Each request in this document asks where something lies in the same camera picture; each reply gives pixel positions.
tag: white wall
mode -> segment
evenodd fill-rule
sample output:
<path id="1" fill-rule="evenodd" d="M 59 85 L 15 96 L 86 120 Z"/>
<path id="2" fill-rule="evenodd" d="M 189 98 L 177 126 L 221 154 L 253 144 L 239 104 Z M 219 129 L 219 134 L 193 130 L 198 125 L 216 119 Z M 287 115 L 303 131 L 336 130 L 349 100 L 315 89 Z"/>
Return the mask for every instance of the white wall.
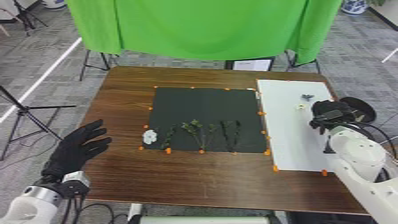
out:
<path id="1" fill-rule="evenodd" d="M 383 7 L 372 6 L 372 8 L 398 26 L 398 0 L 388 1 Z"/>
<path id="2" fill-rule="evenodd" d="M 22 6 L 27 8 L 38 2 L 38 0 L 18 0 L 18 2 Z M 18 10 L 17 10 L 13 0 L 0 0 L 0 8 L 8 9 L 11 13 L 18 15 Z M 10 16 L 10 14 L 4 11 L 0 11 L 0 20 L 11 20 L 11 19 L 13 17 Z"/>

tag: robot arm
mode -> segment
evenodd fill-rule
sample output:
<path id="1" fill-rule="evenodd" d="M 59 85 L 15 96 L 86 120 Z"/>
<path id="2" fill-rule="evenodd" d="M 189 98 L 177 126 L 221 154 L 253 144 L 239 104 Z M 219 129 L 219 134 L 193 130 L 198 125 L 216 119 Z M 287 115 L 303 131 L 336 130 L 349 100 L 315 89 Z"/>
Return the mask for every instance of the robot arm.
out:
<path id="1" fill-rule="evenodd" d="M 113 142 L 111 138 L 91 141 L 107 133 L 102 125 L 102 120 L 88 124 L 61 141 L 42 172 L 43 177 L 13 200 L 0 224 L 50 224 L 63 199 L 88 194 L 89 181 L 81 170 Z"/>
<path id="2" fill-rule="evenodd" d="M 338 107 L 326 109 L 331 103 Z M 324 153 L 338 178 L 379 224 L 393 224 L 398 222 L 398 161 L 342 108 L 340 102 L 315 104 L 312 126 L 331 130 Z M 379 180 L 381 174 L 386 174 L 384 180 Z"/>

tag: hand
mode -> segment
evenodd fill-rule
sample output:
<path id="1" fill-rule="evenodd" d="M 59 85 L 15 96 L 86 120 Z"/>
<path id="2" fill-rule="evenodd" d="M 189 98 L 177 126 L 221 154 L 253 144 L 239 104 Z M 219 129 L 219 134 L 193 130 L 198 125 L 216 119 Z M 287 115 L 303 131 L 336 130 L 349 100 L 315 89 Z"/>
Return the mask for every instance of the hand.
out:
<path id="1" fill-rule="evenodd" d="M 104 120 L 95 121 L 66 136 L 42 171 L 43 176 L 52 175 L 63 179 L 68 173 L 82 170 L 86 162 L 109 149 L 113 138 L 91 141 L 107 134 L 107 129 L 100 128 L 102 125 Z"/>
<path id="2" fill-rule="evenodd" d="M 338 124 L 354 122 L 356 116 L 352 108 L 345 102 L 333 102 L 329 100 L 319 101 L 313 105 L 315 119 L 310 122 L 313 129 L 320 127 L 320 134 L 324 135 L 326 129 L 333 129 Z"/>

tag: white object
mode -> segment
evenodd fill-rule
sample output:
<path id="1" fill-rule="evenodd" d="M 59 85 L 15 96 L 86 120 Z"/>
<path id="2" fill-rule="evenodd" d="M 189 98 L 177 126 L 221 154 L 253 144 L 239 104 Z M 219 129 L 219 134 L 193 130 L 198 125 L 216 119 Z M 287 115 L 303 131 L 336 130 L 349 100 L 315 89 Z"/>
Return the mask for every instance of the white object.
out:
<path id="1" fill-rule="evenodd" d="M 61 195 L 50 189 L 31 186 L 11 202 L 0 224 L 50 224 L 59 210 Z"/>
<path id="2" fill-rule="evenodd" d="M 326 157 L 335 173 L 377 223 L 397 224 L 398 162 L 393 157 L 386 157 L 386 151 L 381 152 L 379 143 L 370 139 L 367 140 L 367 137 L 361 136 L 363 134 L 342 127 L 335 128 L 331 133 L 331 148 L 336 154 L 326 154 Z M 374 147 L 367 149 L 361 145 L 374 145 Z M 374 183 L 376 173 L 381 173 L 383 167 L 379 163 L 383 161 L 392 180 Z"/>
<path id="3" fill-rule="evenodd" d="M 59 9 L 66 6 L 65 0 L 43 0 L 43 5 L 49 9 Z"/>
<path id="4" fill-rule="evenodd" d="M 271 224 L 267 217 L 145 216 L 141 224 Z"/>
<path id="5" fill-rule="evenodd" d="M 153 130 L 148 130 L 148 131 L 145 132 L 145 134 L 143 134 L 143 138 L 145 138 L 145 143 L 146 143 L 148 145 L 152 145 L 153 142 L 157 142 L 157 136 L 159 136 L 159 134 L 157 134 L 157 132 L 155 132 Z"/>
<path id="6" fill-rule="evenodd" d="M 349 14 L 360 15 L 365 13 L 370 5 L 367 4 L 367 0 L 345 0 L 342 5 L 342 11 Z"/>
<path id="7" fill-rule="evenodd" d="M 351 163 L 360 176 L 372 182 L 386 164 L 386 149 L 368 137 L 347 127 L 331 130 L 329 146 Z"/>
<path id="8" fill-rule="evenodd" d="M 233 70 L 239 71 L 271 71 L 271 59 L 235 61 Z"/>
<path id="9" fill-rule="evenodd" d="M 395 51 L 392 52 L 390 56 L 384 58 L 383 63 L 390 60 L 390 58 L 395 56 L 398 52 L 398 48 L 395 49 Z"/>
<path id="10" fill-rule="evenodd" d="M 260 80 L 262 105 L 271 135 L 274 163 L 280 170 L 329 171 L 324 148 L 328 133 L 310 126 L 317 101 L 333 100 L 326 83 Z M 315 97 L 308 101 L 303 94 Z"/>

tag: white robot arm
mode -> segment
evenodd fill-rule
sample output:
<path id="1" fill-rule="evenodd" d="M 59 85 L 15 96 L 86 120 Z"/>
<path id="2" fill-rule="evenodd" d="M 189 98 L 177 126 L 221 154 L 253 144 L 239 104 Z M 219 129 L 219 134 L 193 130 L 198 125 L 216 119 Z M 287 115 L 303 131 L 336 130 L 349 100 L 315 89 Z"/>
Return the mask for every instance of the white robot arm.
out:
<path id="1" fill-rule="evenodd" d="M 329 165 L 379 224 L 398 223 L 398 163 L 381 144 L 349 127 L 331 130 Z M 377 183 L 379 174 L 388 180 Z"/>

